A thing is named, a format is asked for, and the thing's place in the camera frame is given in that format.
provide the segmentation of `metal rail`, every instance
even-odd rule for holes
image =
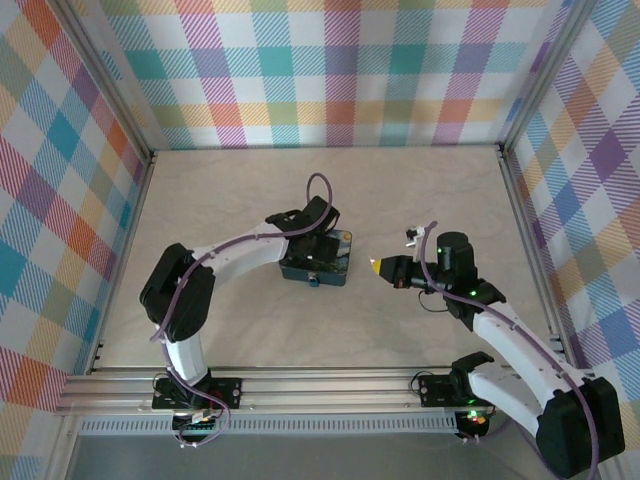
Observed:
[[[216,377],[243,379],[236,414],[355,414],[468,411],[466,408],[423,408],[409,389],[416,368],[382,369],[216,369]],[[449,369],[426,368],[434,374]],[[57,414],[157,415],[151,409],[152,382],[161,369],[101,370],[70,377]]]
[[[516,218],[518,229],[520,230],[522,244],[524,246],[525,253],[527,254],[529,267],[533,275],[536,289],[538,290],[538,296],[542,301],[550,333],[557,335],[560,338],[564,348],[564,354],[569,363],[571,365],[578,366],[576,364],[577,358],[571,349],[571,344],[569,343],[569,337],[562,325],[558,304],[553,294],[549,277],[547,276],[544,268],[544,262],[542,261],[542,256],[535,240],[531,222],[529,221],[524,208],[524,199],[517,187],[517,179],[515,178],[513,171],[513,162],[517,161],[518,159],[513,151],[503,151],[499,156],[500,170],[504,178],[507,194],[509,195],[509,201],[511,202],[513,214]]]
[[[138,194],[136,204],[133,208],[131,223],[129,224],[129,228],[127,229],[127,236],[125,237],[124,245],[122,247],[122,253],[120,254],[120,259],[116,265],[113,281],[111,282],[111,286],[107,294],[107,301],[105,302],[104,308],[102,309],[102,313],[100,315],[100,319],[98,320],[96,333],[94,334],[91,346],[89,347],[89,356],[87,357],[83,368],[83,371],[87,374],[91,373],[96,360],[99,358],[98,350],[102,347],[104,342],[107,318],[109,318],[109,314],[113,309],[115,299],[117,298],[118,292],[120,290],[120,284],[122,283],[122,277],[124,277],[124,272],[127,268],[127,262],[129,260],[129,255],[131,254],[133,240],[136,236],[138,224],[140,223],[142,208],[144,207],[144,202],[147,198],[147,193],[149,192],[149,186],[151,185],[151,177],[155,168],[154,158],[155,157],[152,157],[145,165],[144,174],[140,182],[140,193]]]

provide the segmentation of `yellow object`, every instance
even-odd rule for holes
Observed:
[[[374,260],[373,258],[369,260],[371,260],[371,268],[373,268],[373,271],[376,272],[376,275],[380,275],[380,260]]]

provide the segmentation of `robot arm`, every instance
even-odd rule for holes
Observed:
[[[261,265],[282,260],[289,246],[289,240],[285,237],[260,238],[260,234],[265,233],[278,234],[282,233],[282,230],[275,225],[263,222],[245,234],[254,235],[256,240],[232,245],[219,255],[202,262],[202,268],[209,270],[211,275],[215,275],[212,293],[243,273]],[[192,257],[195,260],[207,252],[214,251],[215,248],[216,245],[195,248]],[[204,362],[199,331],[184,340],[167,342],[167,350],[176,373],[189,385],[197,384],[208,374],[209,369]]]
[[[412,227],[406,233],[407,246],[417,246],[425,229]],[[458,400],[471,404],[482,399],[503,410],[535,437],[546,464],[564,477],[588,469],[592,458],[587,413],[578,394],[593,416],[599,461],[624,451],[614,387],[604,378],[588,379],[557,357],[518,318],[504,295],[478,278],[473,248],[466,235],[440,235],[437,254],[437,262],[424,263],[430,279],[425,278],[421,263],[415,261],[417,254],[413,258],[372,260],[372,267],[395,288],[443,293],[449,313],[492,345],[513,367],[515,373],[503,369],[483,352],[453,362],[450,382]]]
[[[330,225],[339,215],[329,202],[316,196],[302,211],[272,215],[253,230],[222,244],[193,250],[174,244],[164,251],[140,302],[158,328],[152,340],[166,345],[169,364],[179,377],[176,387],[187,397],[183,403],[195,407],[202,401],[188,395],[182,384],[199,391],[210,387],[199,331],[213,294],[229,280],[266,263],[285,257],[294,263],[301,257],[305,261],[324,258],[326,245],[333,245],[332,239],[327,239]]]

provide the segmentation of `wire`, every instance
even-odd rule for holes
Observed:
[[[312,174],[309,177],[309,180],[307,181],[307,190],[306,190],[307,201],[308,201],[308,199],[310,197],[311,184],[312,184],[313,180],[316,177],[320,178],[325,183],[325,185],[327,187],[327,197],[328,197],[327,198],[327,208],[325,208],[325,211],[322,213],[322,215],[320,216],[320,218],[318,220],[313,222],[308,227],[304,227],[304,228],[301,228],[301,229],[298,229],[298,230],[294,230],[292,232],[259,233],[257,235],[248,234],[248,235],[243,235],[241,237],[232,238],[231,240],[228,240],[225,243],[223,243],[221,245],[218,245],[217,247],[214,247],[211,251],[209,251],[209,252],[205,253],[204,255],[202,255],[200,258],[198,258],[194,263],[192,263],[189,266],[189,268],[184,273],[182,278],[180,278],[180,282],[178,282],[178,285],[176,286],[176,291],[173,293],[173,297],[171,297],[171,302],[169,303],[169,307],[167,308],[167,312],[165,313],[164,318],[162,319],[162,322],[160,323],[160,326],[158,327],[158,330],[151,336],[151,341],[152,342],[157,342],[162,337],[164,332],[167,330],[167,327],[169,326],[169,322],[171,321],[171,317],[173,316],[173,311],[176,308],[176,304],[178,303],[178,299],[180,298],[180,294],[182,293],[182,290],[184,289],[185,285],[187,284],[187,281],[189,280],[189,277],[191,276],[193,271],[196,268],[198,268],[200,265],[202,265],[202,263],[204,263],[205,261],[209,260],[213,256],[219,254],[220,252],[226,250],[227,248],[232,247],[234,245],[237,245],[239,243],[247,242],[247,241],[250,241],[250,240],[260,240],[262,238],[297,237],[299,235],[305,235],[305,234],[313,231],[314,229],[316,229],[319,225],[321,225],[322,222],[324,222],[325,218],[327,218],[327,215],[329,215],[329,212],[331,211],[331,206],[332,206],[332,202],[333,202],[333,188],[331,187],[331,183],[329,182],[329,179],[325,175],[323,175],[322,173],[316,172],[316,173]]]
[[[424,308],[427,312],[431,312],[431,313],[445,313],[448,312],[449,310],[447,310],[446,308],[443,308],[442,310],[432,310],[430,308],[427,308],[424,306],[424,303],[422,303],[422,294],[425,293],[424,290],[420,290],[418,292],[418,303],[420,304],[420,306],[422,308]]]
[[[409,390],[411,390],[412,393],[414,393],[415,395],[418,395],[418,396],[420,395],[420,392],[413,388],[413,382],[415,382],[417,380],[417,378],[420,376],[421,373],[426,373],[427,375],[433,375],[433,373],[431,373],[431,372],[429,372],[427,370],[420,370],[418,373],[416,373],[413,376],[413,378],[409,382]]]
[[[160,392],[160,390],[158,390],[156,388],[156,385],[157,385],[157,382],[158,382],[158,378],[163,377],[163,376],[164,376],[164,378],[169,378],[169,376],[165,372],[160,372],[160,373],[157,373],[153,377],[153,380],[151,380],[151,387],[153,388],[154,392],[162,393],[162,392]]]
[[[260,240],[262,238],[289,238],[289,237],[296,237],[299,235],[305,235],[313,231],[314,229],[316,229],[319,225],[321,225],[322,222],[324,222],[324,220],[327,218],[327,215],[329,215],[329,212],[331,211],[331,206],[333,203],[333,188],[331,187],[331,182],[329,182],[329,179],[324,174],[319,172],[313,173],[307,180],[307,188],[306,188],[307,203],[309,202],[311,197],[311,184],[313,183],[313,180],[315,178],[320,178],[327,187],[327,207],[325,208],[325,211],[322,213],[322,215],[318,220],[316,220],[315,222],[313,222],[311,225],[307,227],[300,228],[292,232],[260,233],[257,235],[248,234],[248,235],[232,238],[231,240],[228,240],[227,242],[221,245],[218,245],[217,247],[214,247],[211,251],[205,253],[200,258],[196,259],[196,261],[189,266],[189,268],[184,273],[182,278],[180,278],[180,282],[178,282],[178,285],[176,286],[176,290],[173,293],[173,296],[171,297],[171,302],[169,303],[167,312],[165,313],[165,316],[162,319],[162,322],[160,323],[158,330],[151,336],[150,340],[152,342],[157,342],[158,340],[162,342],[162,351],[164,353],[164,356],[167,362],[167,371],[176,379],[176,381],[180,385],[182,385],[183,388],[190,391],[191,393],[198,395],[206,400],[209,400],[211,403],[215,405],[218,405],[222,409],[222,411],[220,412],[220,416],[218,418],[220,418],[223,414],[226,414],[225,422],[221,427],[219,427],[218,431],[212,433],[211,435],[209,435],[208,437],[206,437],[205,439],[199,442],[187,442],[183,438],[182,433],[179,431],[178,441],[183,446],[189,446],[189,447],[195,448],[202,445],[206,445],[207,443],[210,443],[216,438],[218,438],[229,427],[231,423],[231,410],[229,409],[229,406],[219,398],[209,395],[208,393],[198,390],[197,388],[194,388],[193,386],[189,385],[176,371],[175,365],[171,360],[171,356],[169,355],[169,350],[166,345],[167,342],[169,342],[169,339],[167,338],[167,335],[166,335],[166,330],[167,330],[167,327],[169,326],[169,322],[171,321],[171,317],[173,316],[173,312],[176,308],[176,305],[178,304],[178,299],[180,298],[180,294],[182,293],[182,290],[187,284],[189,277],[191,276],[191,274],[194,272],[196,268],[198,268],[200,265],[202,265],[202,263],[209,260],[210,258],[213,258],[215,255],[219,254],[220,252],[226,250],[229,247],[232,247],[242,242],[247,242],[250,240]]]
[[[184,425],[180,425],[180,428],[178,428],[178,441],[180,442],[181,445],[186,445],[187,443],[189,443],[187,440],[184,439],[184,431],[187,429],[187,427],[190,427],[191,425],[194,425],[194,424],[185,423]]]
[[[173,362],[171,361],[171,357],[169,356],[169,349],[167,348],[167,344],[166,342],[162,342],[162,353],[164,353],[164,357],[165,360],[167,361],[167,370],[169,371],[169,373],[171,375],[173,375],[173,377],[176,379],[176,381],[182,385],[183,388],[189,390],[191,393],[198,395],[206,400],[209,400],[210,402],[218,405],[221,409],[223,413],[226,413],[225,415],[225,422],[224,424],[218,429],[218,431],[212,433],[211,435],[209,435],[208,437],[204,438],[203,440],[200,440],[199,442],[187,442],[186,440],[184,440],[184,438],[182,438],[182,435],[179,434],[178,435],[178,441],[184,445],[185,447],[201,447],[203,445],[206,445],[207,443],[212,442],[213,440],[215,440],[216,438],[218,438],[220,435],[222,435],[222,433],[229,428],[229,425],[231,424],[231,409],[229,409],[229,406],[222,400],[220,400],[218,397],[214,397],[213,395],[210,395],[206,392],[203,392],[202,390],[198,390],[195,387],[192,387],[191,385],[189,385],[179,374],[178,372],[176,372],[175,367],[173,365]]]
[[[429,234],[436,227],[437,224],[438,224],[438,222],[434,221],[434,222],[431,222],[429,224],[429,226],[425,228],[424,237],[422,237],[422,243],[420,245],[420,252],[419,252],[420,253],[420,265],[422,266],[422,272],[424,273],[424,278],[427,280],[427,283],[436,292],[444,295],[447,298],[450,298],[451,300],[455,300],[457,302],[466,303],[467,305],[471,305],[472,307],[479,308],[480,310],[488,312],[491,315],[493,315],[493,316],[501,319],[502,321],[504,321],[509,326],[509,328],[511,328],[512,330],[518,331],[518,333],[520,333],[520,335],[522,335],[531,344],[531,346],[547,362],[549,362],[549,364],[551,364],[551,366],[555,370],[558,371],[558,374],[561,375],[562,378],[564,378],[564,380],[567,382],[569,387],[571,387],[571,390],[573,390],[573,392],[575,393],[576,397],[578,398],[578,401],[580,402],[580,405],[582,406],[582,410],[584,411],[584,415],[585,415],[586,420],[587,420],[587,426],[589,427],[589,435],[591,436],[591,465],[589,466],[589,473],[587,475],[587,480],[594,480],[595,476],[598,473],[598,463],[599,463],[598,457],[599,457],[600,447],[599,447],[599,444],[598,444],[598,432],[596,430],[596,422],[595,422],[595,420],[593,418],[593,413],[591,412],[591,409],[589,408],[589,404],[587,403],[587,400],[584,398],[584,395],[582,394],[582,392],[580,391],[580,389],[578,388],[576,383],[573,381],[571,376],[564,370],[562,365],[560,365],[560,363],[558,363],[558,361],[555,358],[553,358],[552,355],[547,353],[547,351],[544,348],[542,348],[538,344],[538,342],[536,342],[536,340],[526,330],[521,328],[516,322],[514,322],[513,320],[511,320],[506,315],[503,315],[502,313],[498,312],[496,309],[491,308],[488,305],[484,305],[484,304],[482,304],[480,302],[477,302],[475,300],[470,300],[468,298],[460,297],[458,295],[454,295],[454,294],[452,294],[450,292],[447,292],[443,288],[440,288],[436,284],[436,282],[433,281],[433,278],[431,278],[431,274],[429,273],[429,270],[427,269],[427,262],[425,260],[425,252],[426,252],[426,249],[427,249],[427,239],[429,238]]]

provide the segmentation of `plaid fabric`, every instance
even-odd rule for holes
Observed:
[[[536,55],[535,60],[531,63],[526,79],[523,82],[522,87],[520,88],[520,92],[518,92],[518,96],[511,105],[511,110],[509,110],[507,120],[504,122],[504,125],[500,130],[500,134],[498,135],[498,142],[503,142],[506,139],[507,134],[509,133],[509,129],[511,128],[511,125],[513,125],[514,119],[520,112],[522,102],[531,90],[531,87],[538,81],[540,70],[542,69],[545,60],[548,57],[551,45],[553,45],[553,42],[555,42],[556,38],[558,38],[558,34],[562,30],[562,26],[567,20],[569,11],[571,10],[571,7],[575,3],[575,1],[576,0],[563,0],[562,6],[558,10],[556,18],[553,20],[551,28],[549,28],[547,36],[544,39],[544,42],[542,42],[542,46],[540,47],[540,50],[538,50],[538,54]]]
[[[601,0],[516,153],[581,366],[618,388],[640,478],[640,1]]]
[[[44,0],[0,3],[0,479],[35,476],[143,163]]]
[[[571,0],[74,3],[151,143],[190,149],[495,142]]]

